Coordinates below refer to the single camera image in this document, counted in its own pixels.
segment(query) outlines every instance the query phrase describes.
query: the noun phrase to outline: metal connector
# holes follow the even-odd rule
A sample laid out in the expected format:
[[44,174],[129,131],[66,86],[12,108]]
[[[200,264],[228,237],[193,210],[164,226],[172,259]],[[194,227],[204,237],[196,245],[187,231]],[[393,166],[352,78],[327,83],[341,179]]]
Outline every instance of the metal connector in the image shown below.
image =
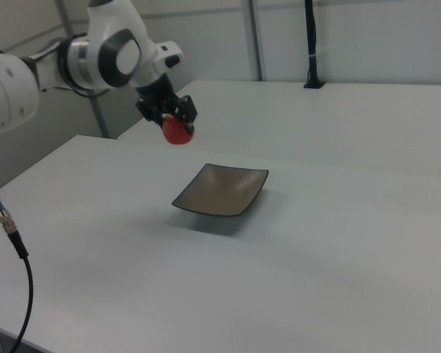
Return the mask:
[[12,234],[18,230],[12,215],[7,209],[0,211],[0,223],[7,234]]

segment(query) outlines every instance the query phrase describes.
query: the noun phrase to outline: black cable bundle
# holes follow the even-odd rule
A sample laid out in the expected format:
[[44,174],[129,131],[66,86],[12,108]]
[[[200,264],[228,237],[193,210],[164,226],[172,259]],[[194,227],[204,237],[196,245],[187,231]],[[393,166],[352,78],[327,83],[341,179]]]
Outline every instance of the black cable bundle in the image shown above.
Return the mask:
[[321,82],[317,75],[317,28],[315,26],[314,7],[312,0],[305,0],[306,4],[306,23],[307,23],[307,43],[309,44],[309,73],[307,83],[304,88],[319,89],[325,82]]

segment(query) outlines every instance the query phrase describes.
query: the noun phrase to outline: white table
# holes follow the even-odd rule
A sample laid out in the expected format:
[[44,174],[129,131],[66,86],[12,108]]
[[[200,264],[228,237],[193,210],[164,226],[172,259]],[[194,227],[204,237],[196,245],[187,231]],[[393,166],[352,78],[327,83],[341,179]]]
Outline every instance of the white table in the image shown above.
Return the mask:
[[[204,163],[270,176],[241,218],[172,207]],[[0,197],[46,351],[441,353],[441,178],[77,137]],[[0,231],[0,329],[25,304]]]
[[[194,81],[186,149],[441,177],[441,86]],[[141,121],[119,137],[168,143]]]

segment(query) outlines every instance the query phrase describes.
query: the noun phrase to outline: dark plate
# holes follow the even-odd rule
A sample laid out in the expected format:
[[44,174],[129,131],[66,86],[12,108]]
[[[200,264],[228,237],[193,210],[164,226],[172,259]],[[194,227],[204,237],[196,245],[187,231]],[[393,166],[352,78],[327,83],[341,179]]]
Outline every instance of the dark plate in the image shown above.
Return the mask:
[[258,196],[269,171],[206,164],[172,202],[182,210],[203,215],[241,215]]

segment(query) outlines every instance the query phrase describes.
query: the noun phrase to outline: cable connector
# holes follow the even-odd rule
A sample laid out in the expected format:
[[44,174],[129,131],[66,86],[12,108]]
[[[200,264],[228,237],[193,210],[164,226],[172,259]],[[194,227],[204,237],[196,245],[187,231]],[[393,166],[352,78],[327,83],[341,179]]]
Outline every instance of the cable connector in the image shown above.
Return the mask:
[[26,247],[21,240],[20,232],[16,227],[15,221],[10,212],[3,206],[0,201],[0,224],[3,226],[3,229],[8,234],[8,238],[12,242],[15,247],[16,252],[20,259],[25,259],[29,256]]
[[7,234],[12,234],[18,230],[12,215],[6,208],[0,211],[0,224]]

